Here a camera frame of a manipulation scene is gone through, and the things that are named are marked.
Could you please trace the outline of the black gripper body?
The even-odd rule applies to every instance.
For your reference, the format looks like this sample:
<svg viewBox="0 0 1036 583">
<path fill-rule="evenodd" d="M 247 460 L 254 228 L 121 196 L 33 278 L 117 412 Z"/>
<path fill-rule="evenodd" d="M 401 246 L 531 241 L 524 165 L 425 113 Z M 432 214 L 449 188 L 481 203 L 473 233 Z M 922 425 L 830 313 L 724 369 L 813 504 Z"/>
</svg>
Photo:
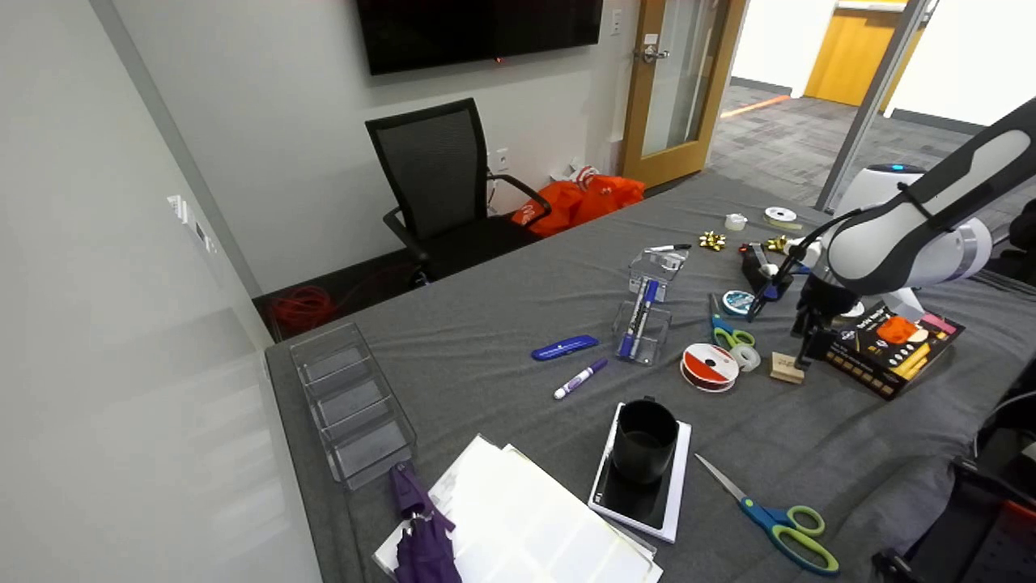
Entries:
<svg viewBox="0 0 1036 583">
<path fill-rule="evenodd" d="M 843 319 L 844 313 L 851 313 L 857 305 L 857 294 L 848 289 L 840 289 L 819 277 L 810 277 L 801 301 L 796 301 L 796 335 L 813 335 L 830 327 L 836 319 Z"/>
</svg>

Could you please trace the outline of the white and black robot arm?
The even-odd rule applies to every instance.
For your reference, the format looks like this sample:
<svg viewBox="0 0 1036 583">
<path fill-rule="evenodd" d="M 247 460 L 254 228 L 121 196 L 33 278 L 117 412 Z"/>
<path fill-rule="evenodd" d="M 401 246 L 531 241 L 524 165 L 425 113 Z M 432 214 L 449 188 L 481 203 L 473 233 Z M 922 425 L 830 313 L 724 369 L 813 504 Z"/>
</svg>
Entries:
<svg viewBox="0 0 1036 583">
<path fill-rule="evenodd" d="M 855 207 L 817 228 L 779 266 L 779 289 L 810 246 L 819 260 L 796 301 L 793 335 L 804 358 L 821 358 L 832 320 L 866 294 L 951 283 L 992 260 L 992 230 L 979 211 L 1036 174 L 1036 99 L 972 135 L 936 169 L 897 184 L 886 201 Z"/>
</svg>

